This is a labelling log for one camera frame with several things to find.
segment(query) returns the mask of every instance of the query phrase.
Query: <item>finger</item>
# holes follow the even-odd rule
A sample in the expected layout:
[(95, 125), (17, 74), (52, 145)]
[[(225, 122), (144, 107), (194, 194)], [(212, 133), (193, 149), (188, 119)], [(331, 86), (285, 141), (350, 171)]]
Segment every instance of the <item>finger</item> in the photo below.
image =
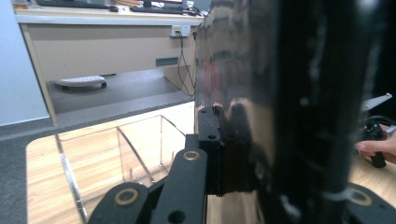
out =
[(372, 156), (375, 156), (375, 152), (359, 151), (359, 153), (360, 153), (363, 157), (372, 157)]
[(396, 146), (394, 142), (390, 141), (362, 141), (355, 145), (355, 148), (359, 151), (384, 151), (392, 152), (395, 150)]

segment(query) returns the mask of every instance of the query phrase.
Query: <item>wooden floor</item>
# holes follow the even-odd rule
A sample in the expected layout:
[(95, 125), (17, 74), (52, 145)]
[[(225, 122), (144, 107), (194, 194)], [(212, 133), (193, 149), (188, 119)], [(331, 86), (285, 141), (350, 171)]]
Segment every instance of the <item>wooden floor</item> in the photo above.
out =
[[(188, 103), (61, 133), (58, 140), (54, 135), (36, 139), (26, 148), (29, 223), (82, 223), (62, 153), (89, 217), (111, 187), (123, 181), (149, 186), (152, 179), (167, 175), (173, 156), (184, 147), (184, 136), (177, 129), (193, 133), (193, 116), (193, 103)], [(396, 165), (388, 163), (384, 169), (375, 169), (357, 158), (350, 181), (396, 207)], [(228, 218), (219, 216), (227, 206), (225, 201), (216, 196), (209, 196), (207, 201), (207, 223), (225, 223)]]

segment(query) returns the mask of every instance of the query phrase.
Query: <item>screw hole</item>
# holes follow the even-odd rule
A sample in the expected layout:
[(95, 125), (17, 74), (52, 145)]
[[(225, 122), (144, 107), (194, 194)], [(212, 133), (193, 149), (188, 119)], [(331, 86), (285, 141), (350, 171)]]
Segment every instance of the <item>screw hole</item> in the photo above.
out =
[(183, 223), (186, 219), (186, 215), (182, 211), (174, 211), (168, 216), (168, 221), (170, 223)]

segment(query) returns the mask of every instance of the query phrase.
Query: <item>gray wall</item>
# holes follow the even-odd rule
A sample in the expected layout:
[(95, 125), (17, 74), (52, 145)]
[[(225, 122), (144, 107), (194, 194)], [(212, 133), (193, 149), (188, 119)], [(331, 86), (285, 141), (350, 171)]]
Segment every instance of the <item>gray wall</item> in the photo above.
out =
[(0, 126), (48, 118), (10, 0), (0, 1)]

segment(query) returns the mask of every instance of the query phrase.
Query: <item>gray carpet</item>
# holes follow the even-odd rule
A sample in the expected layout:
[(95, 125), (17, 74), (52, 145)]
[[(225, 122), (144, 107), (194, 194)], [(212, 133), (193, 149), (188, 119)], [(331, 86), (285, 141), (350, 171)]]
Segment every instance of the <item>gray carpet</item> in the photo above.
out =
[(49, 119), (0, 127), (0, 224), (27, 223), (25, 148), (33, 140), (193, 100), (161, 70), (105, 76), (107, 88), (52, 86), (59, 122)]

